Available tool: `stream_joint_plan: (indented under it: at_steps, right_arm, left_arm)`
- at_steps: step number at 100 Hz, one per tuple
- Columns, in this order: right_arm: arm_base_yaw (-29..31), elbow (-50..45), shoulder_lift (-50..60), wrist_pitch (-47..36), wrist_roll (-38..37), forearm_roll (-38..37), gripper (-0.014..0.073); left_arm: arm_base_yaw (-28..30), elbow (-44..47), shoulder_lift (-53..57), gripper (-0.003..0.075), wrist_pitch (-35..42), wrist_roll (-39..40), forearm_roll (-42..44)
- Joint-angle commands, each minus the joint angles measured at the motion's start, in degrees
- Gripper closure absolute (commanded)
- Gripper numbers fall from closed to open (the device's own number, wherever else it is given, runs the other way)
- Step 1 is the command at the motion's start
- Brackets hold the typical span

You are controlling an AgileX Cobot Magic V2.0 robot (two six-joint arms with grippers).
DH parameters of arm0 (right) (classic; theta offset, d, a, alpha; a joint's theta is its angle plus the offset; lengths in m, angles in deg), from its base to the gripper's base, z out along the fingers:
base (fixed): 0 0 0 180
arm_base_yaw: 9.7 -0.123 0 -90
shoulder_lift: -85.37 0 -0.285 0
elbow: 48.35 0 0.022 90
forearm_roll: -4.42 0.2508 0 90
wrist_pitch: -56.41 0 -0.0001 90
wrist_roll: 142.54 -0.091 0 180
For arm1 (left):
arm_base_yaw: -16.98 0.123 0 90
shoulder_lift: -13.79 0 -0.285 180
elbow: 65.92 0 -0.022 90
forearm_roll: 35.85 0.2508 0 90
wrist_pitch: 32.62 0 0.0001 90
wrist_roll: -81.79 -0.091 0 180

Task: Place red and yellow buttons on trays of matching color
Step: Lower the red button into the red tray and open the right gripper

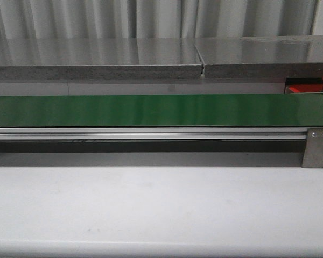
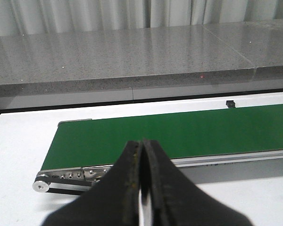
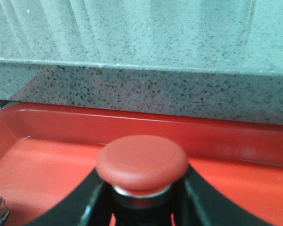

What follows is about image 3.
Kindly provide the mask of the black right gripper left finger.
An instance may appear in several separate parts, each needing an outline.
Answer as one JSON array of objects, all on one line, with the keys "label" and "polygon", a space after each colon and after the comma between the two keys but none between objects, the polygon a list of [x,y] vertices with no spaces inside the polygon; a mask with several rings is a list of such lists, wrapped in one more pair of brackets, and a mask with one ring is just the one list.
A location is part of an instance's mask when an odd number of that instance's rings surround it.
[{"label": "black right gripper left finger", "polygon": [[66,198],[28,226],[104,225],[104,181],[95,169]]}]

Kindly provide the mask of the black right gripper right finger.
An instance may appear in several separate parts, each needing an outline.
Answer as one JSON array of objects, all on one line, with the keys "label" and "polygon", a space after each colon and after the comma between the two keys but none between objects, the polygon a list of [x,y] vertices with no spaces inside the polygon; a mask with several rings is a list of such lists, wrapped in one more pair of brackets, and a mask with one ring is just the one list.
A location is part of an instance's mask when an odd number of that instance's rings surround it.
[{"label": "black right gripper right finger", "polygon": [[189,163],[176,183],[178,226],[270,226],[271,224],[235,204]]}]

